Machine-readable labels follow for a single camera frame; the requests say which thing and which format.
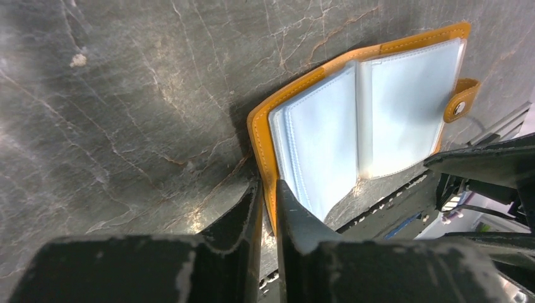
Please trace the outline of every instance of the wire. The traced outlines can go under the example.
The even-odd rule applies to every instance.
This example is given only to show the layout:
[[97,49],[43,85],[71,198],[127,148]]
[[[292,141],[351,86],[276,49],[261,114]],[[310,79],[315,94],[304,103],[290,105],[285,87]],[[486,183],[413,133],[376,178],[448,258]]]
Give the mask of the wire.
[[500,218],[503,218],[503,219],[506,219],[506,220],[511,220],[511,221],[515,220],[515,217],[508,216],[508,215],[506,215],[504,213],[500,213],[499,211],[490,210],[488,208],[483,208],[483,207],[474,206],[474,205],[467,205],[467,204],[457,205],[452,210],[445,211],[445,212],[446,213],[450,213],[452,211],[461,210],[461,209],[478,211],[480,213],[486,213],[487,215],[493,215],[493,216],[500,217]]

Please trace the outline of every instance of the open wallet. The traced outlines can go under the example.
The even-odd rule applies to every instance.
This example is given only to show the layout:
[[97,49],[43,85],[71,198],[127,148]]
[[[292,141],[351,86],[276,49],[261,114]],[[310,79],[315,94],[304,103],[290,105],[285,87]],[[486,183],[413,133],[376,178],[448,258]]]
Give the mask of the open wallet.
[[275,229],[277,179],[320,220],[356,185],[440,149],[479,82],[457,79],[470,24],[351,50],[265,99],[247,118]]

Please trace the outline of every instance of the gray marble surface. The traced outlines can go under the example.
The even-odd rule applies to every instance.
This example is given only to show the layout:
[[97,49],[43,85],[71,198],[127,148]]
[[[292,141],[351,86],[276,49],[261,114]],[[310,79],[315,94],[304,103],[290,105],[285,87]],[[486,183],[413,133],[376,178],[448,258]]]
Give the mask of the gray marble surface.
[[[53,237],[201,230],[256,169],[245,119],[262,99],[348,49],[461,20],[461,76],[483,86],[445,149],[529,98],[532,0],[1,0],[0,298]],[[361,182],[326,222],[420,172]]]

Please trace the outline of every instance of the snap button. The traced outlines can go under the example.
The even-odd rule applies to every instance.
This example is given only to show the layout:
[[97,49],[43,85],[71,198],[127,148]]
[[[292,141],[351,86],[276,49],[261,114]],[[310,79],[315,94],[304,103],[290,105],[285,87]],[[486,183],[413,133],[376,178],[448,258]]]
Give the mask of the snap button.
[[464,101],[459,103],[459,104],[457,104],[457,106],[455,107],[455,110],[453,111],[453,114],[455,116],[460,114],[465,106],[466,106],[466,103],[464,103]]

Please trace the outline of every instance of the wallet strap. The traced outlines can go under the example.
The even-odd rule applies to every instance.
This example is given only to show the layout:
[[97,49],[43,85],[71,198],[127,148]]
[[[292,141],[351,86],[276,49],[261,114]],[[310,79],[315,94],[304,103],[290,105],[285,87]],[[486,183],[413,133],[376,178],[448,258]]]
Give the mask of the wallet strap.
[[475,79],[459,79],[455,86],[454,96],[444,111],[444,122],[451,123],[466,116],[472,109],[481,83]]

